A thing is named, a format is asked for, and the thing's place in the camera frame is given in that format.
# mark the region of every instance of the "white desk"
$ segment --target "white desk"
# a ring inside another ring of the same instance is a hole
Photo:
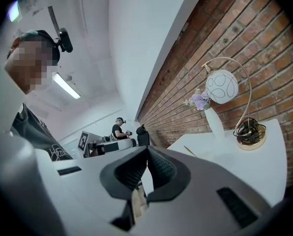
[[[277,119],[262,122],[266,141],[255,150],[242,150],[236,144],[233,130],[225,131],[223,142],[213,133],[183,135],[168,149],[217,163],[254,188],[271,205],[283,199],[287,180],[287,158],[284,139]]]

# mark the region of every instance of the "white wall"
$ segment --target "white wall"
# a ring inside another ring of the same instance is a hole
[[[135,124],[128,119],[126,108],[118,92],[52,114],[44,122],[54,138],[61,145],[65,145],[79,139],[82,130],[99,136],[109,135],[117,117],[127,121],[121,127],[123,132],[130,130],[133,133],[132,138],[136,139]]]
[[[135,119],[198,0],[109,0],[109,41],[117,87]]]

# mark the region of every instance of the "white globe lamp shade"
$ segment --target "white globe lamp shade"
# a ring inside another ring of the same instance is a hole
[[[226,70],[215,70],[206,80],[206,91],[211,100],[224,104],[238,94],[238,82],[235,76]]]

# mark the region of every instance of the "fluorescent light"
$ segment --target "fluorescent light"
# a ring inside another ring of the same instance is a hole
[[[11,22],[13,22],[19,16],[18,1],[12,4],[8,11],[8,16]]]
[[[77,92],[75,92],[74,90],[73,90],[73,88],[71,88],[70,86],[69,86],[69,84],[68,83],[66,83],[65,81],[64,81],[64,79],[62,79],[62,77],[58,74],[58,73],[56,73],[53,77],[52,77],[52,79],[56,82],[56,83],[58,83],[58,85],[60,86],[60,87],[62,87],[65,91],[67,91],[74,99],[79,99],[81,96],[77,93]]]

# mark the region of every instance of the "gold lamp arm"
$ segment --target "gold lamp arm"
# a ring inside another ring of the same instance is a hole
[[[217,60],[217,59],[227,59],[227,60],[233,61],[233,62],[235,62],[236,64],[238,64],[238,65],[239,65],[239,66],[245,71],[245,73],[246,73],[246,75],[247,75],[247,78],[248,78],[248,81],[249,81],[249,88],[250,88],[249,100],[248,100],[248,103],[247,103],[246,109],[245,109],[245,111],[244,111],[242,117],[239,119],[239,121],[238,121],[238,123],[237,123],[237,125],[236,125],[236,127],[235,127],[235,135],[237,135],[237,129],[238,129],[238,127],[239,127],[241,121],[242,121],[243,118],[245,117],[245,115],[246,115],[246,113],[247,113],[247,111],[248,111],[249,104],[250,104],[250,102],[251,102],[252,87],[251,87],[250,77],[249,77],[249,75],[248,75],[246,69],[245,69],[240,63],[238,63],[236,60],[231,59],[231,58],[228,58],[228,57],[216,57],[216,58],[210,59],[208,62],[204,63],[204,64],[202,65],[202,67],[205,67],[207,73],[209,73],[209,72],[211,71],[211,68],[210,68],[207,64],[210,63],[210,62],[212,62],[212,61],[214,61],[214,60]]]

